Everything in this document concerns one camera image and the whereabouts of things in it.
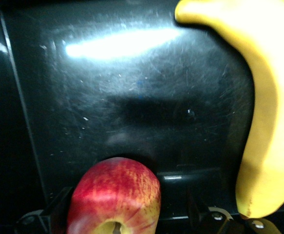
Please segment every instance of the plastic fruit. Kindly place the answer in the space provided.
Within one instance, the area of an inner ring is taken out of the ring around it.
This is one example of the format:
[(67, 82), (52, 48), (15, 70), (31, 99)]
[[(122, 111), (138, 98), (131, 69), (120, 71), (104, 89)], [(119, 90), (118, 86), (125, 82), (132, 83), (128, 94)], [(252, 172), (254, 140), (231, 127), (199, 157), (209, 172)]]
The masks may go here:
[(175, 18), (212, 27), (252, 71), (254, 114), (236, 201), (246, 217), (269, 215), (284, 203), (284, 0), (182, 0)]
[(71, 199), (67, 234), (154, 234), (160, 184), (143, 164), (104, 160), (82, 177)]

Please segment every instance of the banana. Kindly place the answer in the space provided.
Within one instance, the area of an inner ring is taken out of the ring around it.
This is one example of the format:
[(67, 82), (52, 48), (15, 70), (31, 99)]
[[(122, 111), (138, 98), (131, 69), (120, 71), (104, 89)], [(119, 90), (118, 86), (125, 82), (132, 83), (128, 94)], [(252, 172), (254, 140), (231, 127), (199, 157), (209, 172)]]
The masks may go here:
[(246, 218), (267, 216), (284, 203), (284, 0), (182, 0), (175, 19), (213, 28), (251, 69), (254, 114), (236, 202)]

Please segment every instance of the apple stem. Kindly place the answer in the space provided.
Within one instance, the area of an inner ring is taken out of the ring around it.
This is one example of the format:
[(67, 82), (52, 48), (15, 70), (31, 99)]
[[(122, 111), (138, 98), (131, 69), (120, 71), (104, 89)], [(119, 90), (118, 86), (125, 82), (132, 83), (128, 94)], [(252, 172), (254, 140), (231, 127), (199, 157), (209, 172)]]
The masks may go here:
[(121, 234), (120, 228), (121, 228), (121, 223), (115, 222), (113, 234)]

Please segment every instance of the red apple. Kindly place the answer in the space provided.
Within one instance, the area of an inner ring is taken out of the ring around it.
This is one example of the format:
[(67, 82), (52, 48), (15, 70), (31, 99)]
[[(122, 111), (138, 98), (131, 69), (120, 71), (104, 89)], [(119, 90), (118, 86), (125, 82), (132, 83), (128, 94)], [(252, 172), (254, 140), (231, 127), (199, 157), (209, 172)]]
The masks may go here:
[(143, 164), (104, 160), (78, 183), (68, 212), (67, 234), (155, 234), (160, 184)]

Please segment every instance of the scratched black surface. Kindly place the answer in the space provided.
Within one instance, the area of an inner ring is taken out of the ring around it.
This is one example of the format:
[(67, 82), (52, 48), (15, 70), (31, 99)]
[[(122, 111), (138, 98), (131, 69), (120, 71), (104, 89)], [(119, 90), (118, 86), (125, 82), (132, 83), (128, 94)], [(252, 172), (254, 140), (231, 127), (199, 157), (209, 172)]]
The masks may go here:
[[(236, 212), (251, 73), (209, 28), (177, 25), (176, 4), (103, 0), (3, 9), (47, 201), (95, 163), (124, 154), (158, 175), (163, 220), (186, 216), (189, 184), (209, 206)], [(120, 41), (109, 47), (112, 36)], [(67, 49), (104, 38), (90, 51)]]

